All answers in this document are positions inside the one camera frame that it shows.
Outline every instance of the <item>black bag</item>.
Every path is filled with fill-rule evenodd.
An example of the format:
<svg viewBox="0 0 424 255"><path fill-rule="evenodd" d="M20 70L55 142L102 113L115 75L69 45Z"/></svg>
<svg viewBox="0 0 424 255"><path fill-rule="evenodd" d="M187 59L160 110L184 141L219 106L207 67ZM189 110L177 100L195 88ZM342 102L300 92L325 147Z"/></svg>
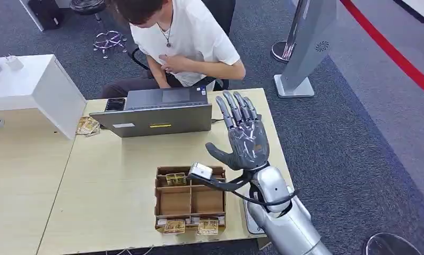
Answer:
<svg viewBox="0 0 424 255"><path fill-rule="evenodd" d="M28 6L44 30L60 27L63 13L55 0L29 0Z"/></svg>

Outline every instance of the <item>office chair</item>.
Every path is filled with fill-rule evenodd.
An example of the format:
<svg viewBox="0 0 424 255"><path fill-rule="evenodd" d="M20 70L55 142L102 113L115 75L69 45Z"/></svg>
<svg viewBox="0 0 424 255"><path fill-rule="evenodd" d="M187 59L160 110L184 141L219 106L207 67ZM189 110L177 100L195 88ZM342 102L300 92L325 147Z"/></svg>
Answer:
<svg viewBox="0 0 424 255"><path fill-rule="evenodd" d="M227 34L227 36L229 36L230 25L232 24L232 17L233 17L233 11L235 9L236 0L202 0L202 1L204 2L205 6L209 9L209 11L212 13L213 17L216 19L218 24ZM128 48L130 49L127 52L129 57L131 57L131 59L135 63L137 63L139 66L141 66L145 70L149 70L149 68L145 64L138 61L136 58L136 53L140 50L138 45L131 42L131 45L129 45ZM214 80L217 80L217 79L207 76L207 77L204 77L199 82L195 83L193 86L205 86ZM213 89L214 91L229 89L229 80L221 79L221 82L222 82L222 85L219 85L218 82L215 83L215 87Z"/></svg>

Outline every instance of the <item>dark pants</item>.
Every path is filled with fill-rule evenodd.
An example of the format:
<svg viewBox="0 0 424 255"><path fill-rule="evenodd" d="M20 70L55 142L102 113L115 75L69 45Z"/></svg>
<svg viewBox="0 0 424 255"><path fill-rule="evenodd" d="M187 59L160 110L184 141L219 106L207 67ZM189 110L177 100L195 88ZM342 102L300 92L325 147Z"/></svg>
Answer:
<svg viewBox="0 0 424 255"><path fill-rule="evenodd" d="M167 82L172 88L183 87L179 80L172 74L167 74ZM154 78L135 78L120 80L105 85L102 88L101 98L127 97L131 90L159 89L159 85Z"/></svg>

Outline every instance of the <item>gold card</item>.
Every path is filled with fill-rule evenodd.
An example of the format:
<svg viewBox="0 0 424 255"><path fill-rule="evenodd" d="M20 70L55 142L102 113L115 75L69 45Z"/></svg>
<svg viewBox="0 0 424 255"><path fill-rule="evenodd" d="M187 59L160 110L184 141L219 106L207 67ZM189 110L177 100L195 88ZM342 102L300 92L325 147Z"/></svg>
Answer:
<svg viewBox="0 0 424 255"><path fill-rule="evenodd" d="M200 219L198 235L218 235L218 219Z"/></svg>
<svg viewBox="0 0 424 255"><path fill-rule="evenodd" d="M99 122L93 119L92 117L88 117L87 121L81 127L82 134L91 134L93 131L99 126Z"/></svg>
<svg viewBox="0 0 424 255"><path fill-rule="evenodd" d="M101 129L99 128L99 125L93 130L93 132L91 132L91 134L87 134L85 135L86 137L91 137L95 134L99 134L99 132L101 131Z"/></svg>
<svg viewBox="0 0 424 255"><path fill-rule="evenodd" d="M165 224L163 234L183 234L185 233L185 220L183 219L169 219Z"/></svg>
<svg viewBox="0 0 424 255"><path fill-rule="evenodd" d="M166 176L168 186L186 186L187 177L185 173L167 174Z"/></svg>
<svg viewBox="0 0 424 255"><path fill-rule="evenodd" d="M88 117L82 117L79 119L79 123L77 124L76 134L82 134L81 133L82 127L84 126L87 120L88 120Z"/></svg>

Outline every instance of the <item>speaker grille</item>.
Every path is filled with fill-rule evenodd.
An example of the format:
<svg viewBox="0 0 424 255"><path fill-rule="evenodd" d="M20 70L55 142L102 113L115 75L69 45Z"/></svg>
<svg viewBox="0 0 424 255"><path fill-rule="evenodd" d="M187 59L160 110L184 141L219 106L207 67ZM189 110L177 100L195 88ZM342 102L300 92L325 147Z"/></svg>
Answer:
<svg viewBox="0 0 424 255"><path fill-rule="evenodd" d="M316 44L315 50L317 52L323 52L323 51L329 49L330 45L331 44L328 41L322 41L322 42L319 42L319 43Z"/></svg>

